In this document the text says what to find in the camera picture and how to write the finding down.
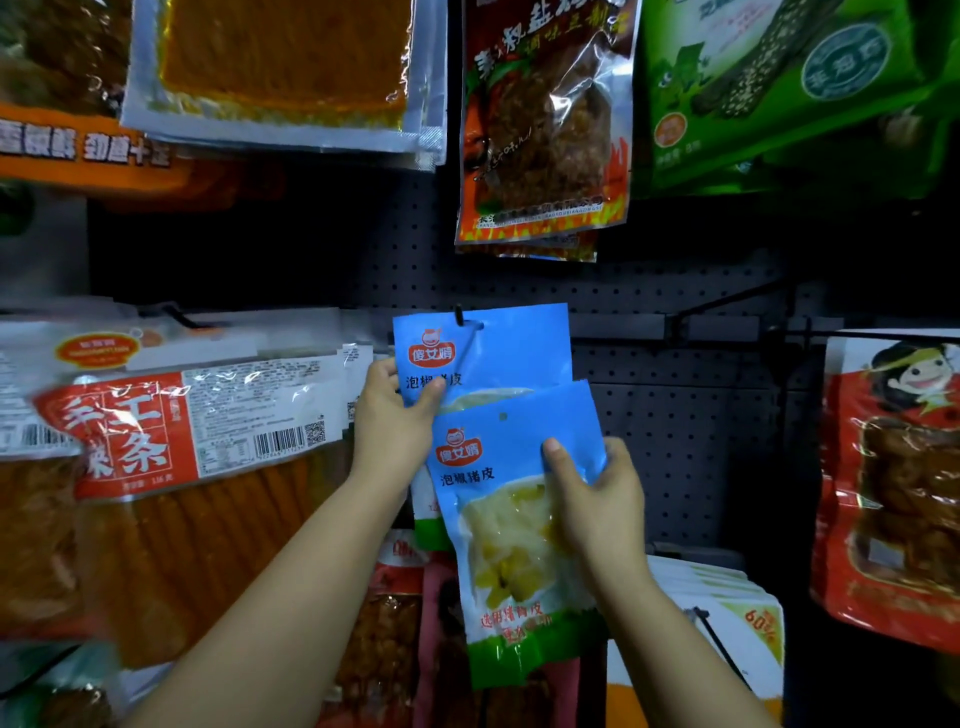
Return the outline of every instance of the blue and green package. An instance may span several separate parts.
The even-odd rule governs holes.
[[[400,394],[408,406],[434,376],[447,381],[441,412],[529,394],[573,381],[566,303],[394,318]],[[430,474],[421,468],[410,486],[417,544],[451,549]]]
[[[585,381],[434,421],[427,463],[457,554],[475,690],[522,685],[607,638],[559,523],[541,449],[550,437],[587,483],[599,477],[607,456]]]

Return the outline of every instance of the qr code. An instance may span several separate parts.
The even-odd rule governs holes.
[[[319,445],[326,442],[326,423],[319,420],[306,426],[306,446]]]

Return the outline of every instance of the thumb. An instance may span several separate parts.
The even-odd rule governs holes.
[[[588,489],[587,483],[577,473],[577,466],[573,464],[573,458],[564,449],[555,438],[550,438],[543,443],[543,457],[551,472],[557,478],[557,484],[560,486],[564,501],[569,504],[572,498],[580,497]]]
[[[413,407],[414,411],[422,417],[433,420],[437,416],[437,410],[440,409],[440,403],[444,400],[445,391],[446,379],[442,376],[434,376],[420,392],[420,399]]]

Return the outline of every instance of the cartoon girl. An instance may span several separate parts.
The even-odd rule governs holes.
[[[951,406],[947,399],[953,367],[945,344],[900,341],[874,356],[867,370],[871,390],[888,412],[922,406],[921,415]]]

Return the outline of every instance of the orange circular badge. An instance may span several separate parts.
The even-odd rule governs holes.
[[[122,367],[140,351],[140,342],[125,333],[85,333],[57,347],[57,359],[80,369]]]
[[[678,111],[664,116],[654,129],[654,141],[658,147],[672,147],[686,134],[686,117]]]

